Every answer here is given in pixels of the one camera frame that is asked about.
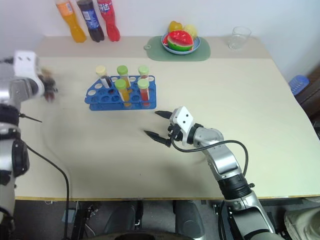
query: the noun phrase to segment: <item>green placemat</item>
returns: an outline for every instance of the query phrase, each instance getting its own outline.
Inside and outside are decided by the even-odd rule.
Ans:
[[[201,43],[196,51],[187,55],[176,55],[165,50],[161,43],[161,36],[152,37],[144,46],[148,57],[155,61],[163,62],[197,62],[210,57],[210,46],[204,38],[200,37]]]

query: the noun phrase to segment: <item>orange soda bottle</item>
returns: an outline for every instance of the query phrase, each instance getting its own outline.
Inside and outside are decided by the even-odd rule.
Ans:
[[[76,43],[83,43],[87,37],[77,22],[75,12],[69,0],[55,0],[55,4],[59,9],[61,16],[70,27],[73,40]]]

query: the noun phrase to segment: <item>blue test tube rack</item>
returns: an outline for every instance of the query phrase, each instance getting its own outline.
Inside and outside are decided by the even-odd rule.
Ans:
[[[105,88],[100,78],[86,91],[84,102],[89,104],[91,111],[114,111],[114,110],[148,110],[157,107],[157,89],[156,78],[149,76],[149,101],[142,101],[140,90],[138,88],[139,75],[128,76],[131,87],[128,88],[130,101],[122,101],[118,90],[115,87],[115,81],[119,76],[110,76],[112,86]]]

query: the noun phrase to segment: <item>white wall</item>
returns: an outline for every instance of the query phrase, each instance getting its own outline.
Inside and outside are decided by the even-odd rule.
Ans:
[[[196,25],[201,36],[228,35],[242,25],[261,39],[287,81],[320,62],[320,0],[113,0],[113,4],[122,36],[161,35],[172,20]],[[70,35],[54,0],[0,0],[0,27],[0,56],[32,49],[43,35]]]

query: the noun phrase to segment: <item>red soda bottle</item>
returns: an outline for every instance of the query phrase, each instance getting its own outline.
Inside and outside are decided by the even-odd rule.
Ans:
[[[112,0],[97,0],[101,16],[106,25],[106,33],[111,42],[119,41],[120,33],[116,26],[116,17]]]

